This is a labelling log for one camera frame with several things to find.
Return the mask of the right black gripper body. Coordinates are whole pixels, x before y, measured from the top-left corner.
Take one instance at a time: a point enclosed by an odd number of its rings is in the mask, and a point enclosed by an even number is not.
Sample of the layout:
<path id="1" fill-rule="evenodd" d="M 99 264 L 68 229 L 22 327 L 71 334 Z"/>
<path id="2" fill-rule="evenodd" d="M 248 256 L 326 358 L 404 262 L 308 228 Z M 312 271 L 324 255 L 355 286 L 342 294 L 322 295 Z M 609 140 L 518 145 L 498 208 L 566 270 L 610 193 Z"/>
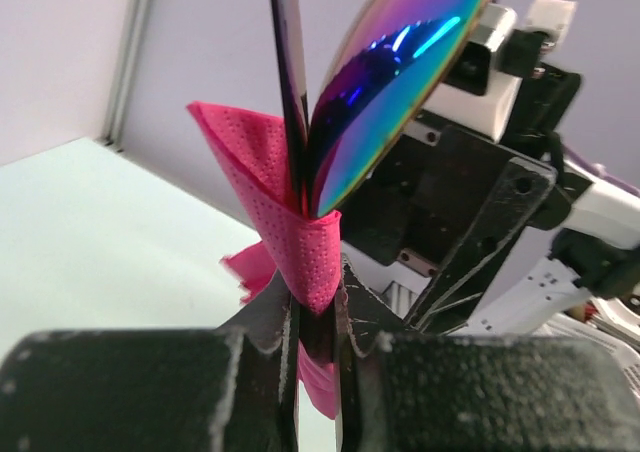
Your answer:
<path id="1" fill-rule="evenodd" d="M 341 208 L 344 242 L 378 263 L 438 267 L 500 184 L 530 202 L 549 165 L 453 125 L 412 121 Z"/>

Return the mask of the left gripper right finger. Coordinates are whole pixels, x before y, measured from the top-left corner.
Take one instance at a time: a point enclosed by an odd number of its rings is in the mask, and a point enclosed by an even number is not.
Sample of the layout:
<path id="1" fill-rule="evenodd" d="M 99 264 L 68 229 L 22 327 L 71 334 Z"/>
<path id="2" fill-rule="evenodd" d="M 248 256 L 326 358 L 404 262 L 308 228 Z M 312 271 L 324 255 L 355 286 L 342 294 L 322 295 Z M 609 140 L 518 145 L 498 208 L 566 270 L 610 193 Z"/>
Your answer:
<path id="1" fill-rule="evenodd" d="M 602 347 L 411 330 L 349 261 L 334 299 L 341 451 L 635 451 L 639 407 Z"/>

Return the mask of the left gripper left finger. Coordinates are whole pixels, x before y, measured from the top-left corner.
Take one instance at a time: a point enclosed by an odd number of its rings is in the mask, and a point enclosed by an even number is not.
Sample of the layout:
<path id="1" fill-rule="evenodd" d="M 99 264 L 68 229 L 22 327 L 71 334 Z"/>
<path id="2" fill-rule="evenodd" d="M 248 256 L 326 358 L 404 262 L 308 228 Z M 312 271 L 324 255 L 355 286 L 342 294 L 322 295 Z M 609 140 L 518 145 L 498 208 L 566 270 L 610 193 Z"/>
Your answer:
<path id="1" fill-rule="evenodd" d="M 214 329 L 30 334 L 1 366 L 1 447 L 294 451 L 298 323 L 275 275 Z"/>

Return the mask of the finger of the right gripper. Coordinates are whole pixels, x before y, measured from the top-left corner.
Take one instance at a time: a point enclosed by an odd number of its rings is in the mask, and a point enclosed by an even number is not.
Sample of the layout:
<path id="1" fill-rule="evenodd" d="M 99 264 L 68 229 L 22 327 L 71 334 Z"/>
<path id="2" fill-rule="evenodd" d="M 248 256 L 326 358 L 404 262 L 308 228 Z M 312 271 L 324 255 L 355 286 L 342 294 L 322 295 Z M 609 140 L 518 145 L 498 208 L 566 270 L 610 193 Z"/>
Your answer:
<path id="1" fill-rule="evenodd" d="M 468 231 L 411 306 L 405 324 L 427 333 L 449 333 L 465 325 L 555 177 L 555 170 L 540 162 L 511 159 Z"/>

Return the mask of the iridescent rainbow spoon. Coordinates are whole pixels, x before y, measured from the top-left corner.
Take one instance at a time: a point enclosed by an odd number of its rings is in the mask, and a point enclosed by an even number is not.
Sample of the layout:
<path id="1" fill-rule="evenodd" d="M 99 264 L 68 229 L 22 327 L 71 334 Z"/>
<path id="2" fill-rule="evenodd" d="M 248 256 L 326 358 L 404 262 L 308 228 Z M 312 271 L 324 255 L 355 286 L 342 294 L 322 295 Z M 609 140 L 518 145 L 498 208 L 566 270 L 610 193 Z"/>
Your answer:
<path id="1" fill-rule="evenodd" d="M 464 48 L 491 0 L 368 0 L 314 108 L 307 211 L 329 214 L 389 150 Z"/>

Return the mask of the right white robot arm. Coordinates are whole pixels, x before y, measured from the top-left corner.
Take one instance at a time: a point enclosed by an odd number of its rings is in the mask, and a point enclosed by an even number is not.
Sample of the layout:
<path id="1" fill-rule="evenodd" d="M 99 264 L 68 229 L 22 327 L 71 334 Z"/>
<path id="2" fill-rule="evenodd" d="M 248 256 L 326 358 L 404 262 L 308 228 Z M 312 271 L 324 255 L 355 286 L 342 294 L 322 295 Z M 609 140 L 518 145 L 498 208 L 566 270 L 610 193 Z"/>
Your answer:
<path id="1" fill-rule="evenodd" d="M 639 197 L 564 152 L 412 122 L 341 209 L 343 239 L 427 279 L 403 317 L 432 334 L 535 330 L 639 281 Z"/>

